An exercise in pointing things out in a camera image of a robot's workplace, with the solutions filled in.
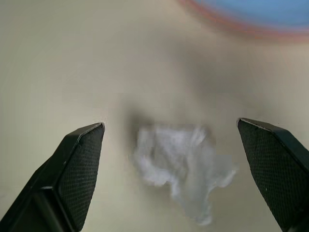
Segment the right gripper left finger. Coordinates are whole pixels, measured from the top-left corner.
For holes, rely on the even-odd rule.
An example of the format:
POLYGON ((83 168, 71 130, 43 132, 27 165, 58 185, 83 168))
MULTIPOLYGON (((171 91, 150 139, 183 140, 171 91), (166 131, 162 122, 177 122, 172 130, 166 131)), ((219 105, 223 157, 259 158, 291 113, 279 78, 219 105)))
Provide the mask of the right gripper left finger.
POLYGON ((0 221, 2 232, 80 232, 96 187, 105 126, 67 134, 0 221))

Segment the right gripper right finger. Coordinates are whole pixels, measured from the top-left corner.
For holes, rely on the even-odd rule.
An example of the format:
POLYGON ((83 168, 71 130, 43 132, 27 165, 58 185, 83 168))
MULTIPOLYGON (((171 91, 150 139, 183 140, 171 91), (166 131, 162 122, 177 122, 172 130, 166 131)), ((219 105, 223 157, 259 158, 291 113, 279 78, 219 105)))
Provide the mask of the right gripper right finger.
POLYGON ((252 177, 283 232, 309 230, 309 151, 288 131, 239 118, 252 177))

